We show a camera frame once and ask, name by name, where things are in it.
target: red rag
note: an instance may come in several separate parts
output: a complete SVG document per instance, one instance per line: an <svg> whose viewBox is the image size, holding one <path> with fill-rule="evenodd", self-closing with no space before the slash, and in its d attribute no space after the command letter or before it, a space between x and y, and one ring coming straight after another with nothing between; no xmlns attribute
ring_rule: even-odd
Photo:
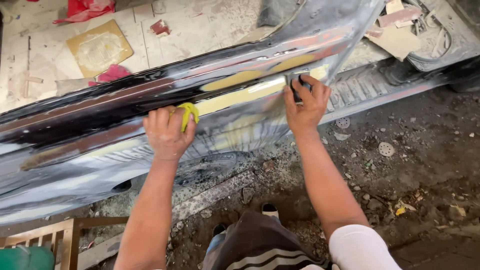
<svg viewBox="0 0 480 270"><path fill-rule="evenodd" d="M130 75L131 73L125 69L124 67L120 66L120 65L117 65L117 64L111 64L107 71L103 72L102 74L100 74L98 76L98 78L96 79L98 83L96 82L88 82L88 86L94 86L94 85L97 85L99 83L104 83L104 82L109 82L109 81L113 81L113 80L116 80L118 78L122 78L122 77L125 77L127 75Z"/></svg>
<svg viewBox="0 0 480 270"><path fill-rule="evenodd" d="M67 19L55 20L54 24L61 22L84 22L100 15L114 12L114 0L68 0Z"/></svg>

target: shoe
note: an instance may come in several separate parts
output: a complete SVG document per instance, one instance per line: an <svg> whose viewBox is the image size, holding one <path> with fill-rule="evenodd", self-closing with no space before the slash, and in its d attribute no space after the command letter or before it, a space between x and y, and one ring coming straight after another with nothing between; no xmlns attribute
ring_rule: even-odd
<svg viewBox="0 0 480 270"><path fill-rule="evenodd" d="M262 214L278 218L278 210L275 205L271 203L265 203L262 205Z"/></svg>
<svg viewBox="0 0 480 270"><path fill-rule="evenodd" d="M217 226L215 226L215 228L213 228L213 236L215 237L215 235L221 234L222 232L224 232L226 230L227 230L227 228L225 227L225 225L217 224Z"/></svg>

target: yellow rag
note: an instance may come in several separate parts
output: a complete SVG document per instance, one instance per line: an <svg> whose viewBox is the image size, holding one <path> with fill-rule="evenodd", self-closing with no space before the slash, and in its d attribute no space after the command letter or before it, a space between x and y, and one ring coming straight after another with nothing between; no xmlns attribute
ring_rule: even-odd
<svg viewBox="0 0 480 270"><path fill-rule="evenodd" d="M181 121L181 131L184 132L185 131L185 128L187 127L187 123L188 123L188 117L190 116L190 114L193 115L193 120L195 121L195 123L198 123L198 109L195 107L195 105L193 105L192 103L190 102L185 102L185 103L182 103L180 105L177 106L177 108L185 108L185 112L183 113L183 118L182 118L182 121Z"/></svg>

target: sanding disc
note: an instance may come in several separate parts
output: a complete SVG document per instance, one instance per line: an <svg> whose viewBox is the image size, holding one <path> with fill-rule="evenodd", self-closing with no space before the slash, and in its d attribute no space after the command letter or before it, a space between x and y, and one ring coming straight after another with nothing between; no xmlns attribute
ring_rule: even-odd
<svg viewBox="0 0 480 270"><path fill-rule="evenodd" d="M350 118L342 117L335 120L335 124L339 128L348 128L350 126Z"/></svg>
<svg viewBox="0 0 480 270"><path fill-rule="evenodd" d="M389 143L380 143L378 146L378 151L382 156L391 157L395 153L395 148Z"/></svg>

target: wooden chair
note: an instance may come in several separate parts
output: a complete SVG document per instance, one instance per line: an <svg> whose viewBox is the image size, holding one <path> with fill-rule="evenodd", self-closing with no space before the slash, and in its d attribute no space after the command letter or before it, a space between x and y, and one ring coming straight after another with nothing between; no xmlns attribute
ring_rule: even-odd
<svg viewBox="0 0 480 270"><path fill-rule="evenodd" d="M0 237L0 248L15 248L17 245L25 245L28 247L33 246L35 243L38 243L38 246L44 246L47 242L50 242L49 248L53 253L53 257L56 258L59 240L63 239L61 245L60 270L77 270L78 244L81 229L125 224L127 221L128 217L69 219L24 233Z"/></svg>

